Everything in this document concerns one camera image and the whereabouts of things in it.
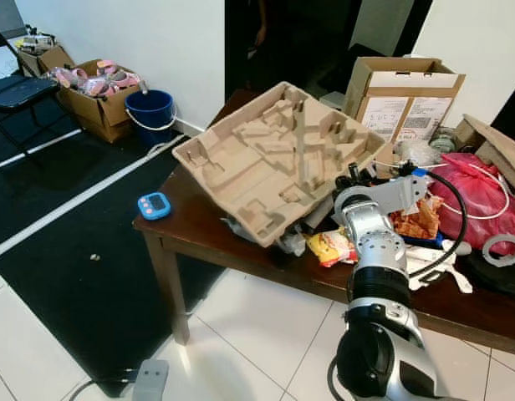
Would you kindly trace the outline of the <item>open cardboard box with labels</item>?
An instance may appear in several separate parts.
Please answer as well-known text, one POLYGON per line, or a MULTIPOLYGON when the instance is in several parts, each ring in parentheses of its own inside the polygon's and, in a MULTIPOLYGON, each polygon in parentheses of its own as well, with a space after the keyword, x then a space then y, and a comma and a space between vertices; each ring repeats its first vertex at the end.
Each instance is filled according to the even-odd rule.
POLYGON ((343 112, 388 144, 429 139, 465 80, 439 58, 357 58, 343 112))

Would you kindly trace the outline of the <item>clear plastic bag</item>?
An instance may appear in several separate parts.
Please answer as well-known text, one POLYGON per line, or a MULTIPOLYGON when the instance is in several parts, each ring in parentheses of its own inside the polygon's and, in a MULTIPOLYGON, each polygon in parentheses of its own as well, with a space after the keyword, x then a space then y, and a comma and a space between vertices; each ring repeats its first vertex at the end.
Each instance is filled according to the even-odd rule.
POLYGON ((412 164, 422 169, 444 165, 442 153, 422 139, 407 139, 395 146, 394 153, 400 164, 412 164))

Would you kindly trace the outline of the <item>black bag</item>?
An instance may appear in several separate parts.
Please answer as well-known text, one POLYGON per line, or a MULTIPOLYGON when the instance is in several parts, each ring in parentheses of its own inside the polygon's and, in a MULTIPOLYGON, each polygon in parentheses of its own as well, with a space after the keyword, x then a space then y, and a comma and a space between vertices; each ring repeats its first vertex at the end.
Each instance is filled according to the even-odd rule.
POLYGON ((479 253, 472 253, 464 261, 464 267, 465 275, 483 289, 515 297, 515 264, 495 266, 479 253))

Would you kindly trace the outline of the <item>red plastic bag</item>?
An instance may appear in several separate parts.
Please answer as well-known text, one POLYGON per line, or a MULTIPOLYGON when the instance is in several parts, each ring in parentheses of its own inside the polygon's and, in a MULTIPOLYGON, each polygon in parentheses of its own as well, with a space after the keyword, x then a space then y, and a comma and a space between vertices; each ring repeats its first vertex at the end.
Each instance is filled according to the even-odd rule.
MULTIPOLYGON (((495 165, 484 164, 479 157, 468 153, 448 153, 442 163, 430 172, 445 177, 460 192, 467 208, 467 233, 464 240, 480 251, 495 236, 515 236, 515 197, 503 194, 501 172, 495 165)), ((429 191, 441 197, 440 233, 455 240, 461 228, 461 203, 441 182, 430 184, 429 191)), ((488 248, 495 255, 515 252, 515 244, 509 241, 495 243, 488 248)))

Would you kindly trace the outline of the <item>flat cardboard piece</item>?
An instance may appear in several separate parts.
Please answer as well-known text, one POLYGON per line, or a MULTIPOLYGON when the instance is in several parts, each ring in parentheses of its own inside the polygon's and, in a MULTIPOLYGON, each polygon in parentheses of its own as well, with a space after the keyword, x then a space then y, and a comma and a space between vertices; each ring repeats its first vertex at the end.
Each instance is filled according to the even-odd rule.
POLYGON ((455 130, 462 148, 473 148, 484 163, 494 164, 515 190, 515 141, 502 131, 464 114, 455 130))

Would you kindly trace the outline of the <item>small cardboard box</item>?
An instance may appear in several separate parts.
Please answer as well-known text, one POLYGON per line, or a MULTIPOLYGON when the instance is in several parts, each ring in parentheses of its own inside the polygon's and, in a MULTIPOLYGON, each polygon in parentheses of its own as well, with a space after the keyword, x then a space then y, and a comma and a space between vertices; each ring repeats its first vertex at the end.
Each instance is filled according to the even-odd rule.
POLYGON ((52 47, 36 45, 28 39, 16 39, 14 48, 18 51, 19 70, 23 75, 35 76, 51 72, 52 69, 71 69, 77 65, 59 43, 52 47))

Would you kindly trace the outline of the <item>orange snack bag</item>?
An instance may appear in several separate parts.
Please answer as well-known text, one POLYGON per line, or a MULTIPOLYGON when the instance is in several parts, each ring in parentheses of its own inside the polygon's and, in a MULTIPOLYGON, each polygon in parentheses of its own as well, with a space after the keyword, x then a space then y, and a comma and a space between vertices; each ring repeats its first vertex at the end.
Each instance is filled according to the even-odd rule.
POLYGON ((440 211, 442 203, 444 201, 441 197, 425 195, 416 202, 415 213, 406 215, 403 211, 394 211, 389 214, 389 221, 400 236, 434 240, 440 229, 438 211, 440 211))

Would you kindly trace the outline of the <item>yellow snack bag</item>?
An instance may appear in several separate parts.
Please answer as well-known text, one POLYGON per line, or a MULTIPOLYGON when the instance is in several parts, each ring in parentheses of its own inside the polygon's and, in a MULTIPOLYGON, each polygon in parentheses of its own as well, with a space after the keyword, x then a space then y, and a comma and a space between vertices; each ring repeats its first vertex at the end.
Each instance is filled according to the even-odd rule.
POLYGON ((307 238, 306 244, 322 267, 339 263, 355 264, 358 261, 356 248, 346 236, 344 228, 316 233, 307 238))

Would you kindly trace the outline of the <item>blue digital timer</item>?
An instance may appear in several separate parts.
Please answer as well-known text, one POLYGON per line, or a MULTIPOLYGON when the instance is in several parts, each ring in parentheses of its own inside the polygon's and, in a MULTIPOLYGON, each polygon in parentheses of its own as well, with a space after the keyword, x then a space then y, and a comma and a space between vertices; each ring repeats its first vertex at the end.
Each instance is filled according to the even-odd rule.
POLYGON ((163 192, 151 192, 138 199, 140 217, 147 221, 158 221, 170 215, 172 206, 163 192))

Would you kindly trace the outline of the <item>cardboard box with pink items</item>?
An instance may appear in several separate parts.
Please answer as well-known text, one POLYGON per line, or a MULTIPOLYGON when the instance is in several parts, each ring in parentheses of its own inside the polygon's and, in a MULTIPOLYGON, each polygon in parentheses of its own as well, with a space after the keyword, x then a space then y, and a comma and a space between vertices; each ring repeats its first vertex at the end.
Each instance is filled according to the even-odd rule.
POLYGON ((134 134, 126 99, 142 89, 140 77, 107 58, 54 70, 59 97, 82 129, 113 144, 134 134))

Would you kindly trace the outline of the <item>dark wooden table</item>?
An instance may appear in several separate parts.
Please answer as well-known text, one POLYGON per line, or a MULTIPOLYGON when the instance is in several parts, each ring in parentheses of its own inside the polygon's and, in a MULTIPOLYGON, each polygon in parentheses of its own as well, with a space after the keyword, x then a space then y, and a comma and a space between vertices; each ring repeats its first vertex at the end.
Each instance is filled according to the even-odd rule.
MULTIPOLYGON (((177 256, 246 272, 335 302, 349 301, 349 273, 322 268, 314 256, 285 256, 235 236, 220 218, 223 213, 196 180, 182 167, 167 176, 161 192, 169 200, 170 215, 147 221, 135 218, 134 228, 143 234, 153 263, 161 299, 166 305, 172 337, 180 344, 190 337, 187 308, 182 296, 177 256)), ((421 327, 469 343, 515 355, 515 297, 475 286, 460 291, 447 275, 416 292, 411 298, 421 327)))

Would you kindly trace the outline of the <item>black folding chair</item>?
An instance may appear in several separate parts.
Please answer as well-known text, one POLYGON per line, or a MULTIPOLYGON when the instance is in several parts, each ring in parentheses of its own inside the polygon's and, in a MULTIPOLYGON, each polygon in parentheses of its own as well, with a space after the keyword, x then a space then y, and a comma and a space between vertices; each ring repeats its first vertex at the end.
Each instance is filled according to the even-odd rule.
POLYGON ((21 150, 21 156, 31 158, 33 150, 24 148, 22 142, 17 141, 17 139, 5 129, 2 124, 5 119, 28 111, 29 115, 31 115, 33 126, 37 129, 36 133, 39 134, 41 131, 55 131, 54 124, 62 121, 62 119, 70 119, 71 122, 74 122, 74 118, 70 117, 68 111, 65 109, 62 102, 60 102, 58 97, 60 85, 48 78, 36 75, 33 69, 25 65, 20 60, 18 51, 10 45, 8 39, 5 38, 5 35, 2 34, 1 31, 0 47, 4 47, 13 55, 14 60, 16 60, 20 66, 21 72, 25 70, 25 72, 29 74, 28 76, 22 75, 21 73, 13 73, 12 75, 0 78, 0 133, 14 149, 21 150), (36 104, 43 102, 54 103, 55 106, 62 111, 62 115, 47 124, 41 123, 38 118, 36 104))

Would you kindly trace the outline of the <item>blue plastic bucket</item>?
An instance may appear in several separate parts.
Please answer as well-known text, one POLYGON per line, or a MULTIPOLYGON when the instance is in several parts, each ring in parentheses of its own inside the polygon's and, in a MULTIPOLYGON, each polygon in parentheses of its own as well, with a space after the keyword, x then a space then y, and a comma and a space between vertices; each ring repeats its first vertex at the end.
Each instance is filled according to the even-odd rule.
POLYGON ((128 117, 147 148, 166 144, 175 137, 176 108, 173 96, 161 90, 136 91, 125 99, 128 117))

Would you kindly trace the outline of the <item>black mat with white edge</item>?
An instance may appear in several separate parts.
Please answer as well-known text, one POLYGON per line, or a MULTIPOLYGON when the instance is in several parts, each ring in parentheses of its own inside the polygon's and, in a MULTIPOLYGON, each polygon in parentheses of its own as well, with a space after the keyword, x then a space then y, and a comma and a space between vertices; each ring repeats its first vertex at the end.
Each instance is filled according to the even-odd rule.
POLYGON ((117 398, 169 339, 134 221, 176 167, 139 139, 78 135, 0 168, 0 401, 62 401, 77 386, 117 398))

